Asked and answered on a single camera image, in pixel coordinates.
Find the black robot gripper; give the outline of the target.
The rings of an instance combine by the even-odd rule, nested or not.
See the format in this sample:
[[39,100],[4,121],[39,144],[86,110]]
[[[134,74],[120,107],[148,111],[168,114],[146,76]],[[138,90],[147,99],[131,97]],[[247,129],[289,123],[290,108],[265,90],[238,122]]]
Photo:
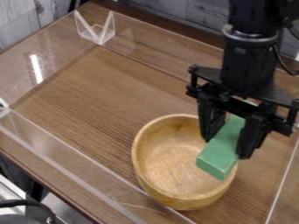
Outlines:
[[275,84],[281,33],[244,32],[234,25],[223,27],[226,37],[220,68],[191,66],[187,95],[198,100],[200,134],[208,142],[226,123],[226,114],[246,119],[236,153],[250,159],[271,131],[293,133],[299,102]]

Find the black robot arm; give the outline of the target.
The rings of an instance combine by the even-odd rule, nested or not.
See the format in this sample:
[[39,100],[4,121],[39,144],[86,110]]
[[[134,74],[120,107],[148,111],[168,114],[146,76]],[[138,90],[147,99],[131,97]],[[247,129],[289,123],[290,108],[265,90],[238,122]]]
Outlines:
[[200,134],[210,141],[226,114],[244,118],[235,152],[251,158],[271,132],[289,136],[299,114],[299,97],[277,85],[283,30],[299,19],[299,0],[228,0],[220,68],[194,65],[187,95],[198,100]]

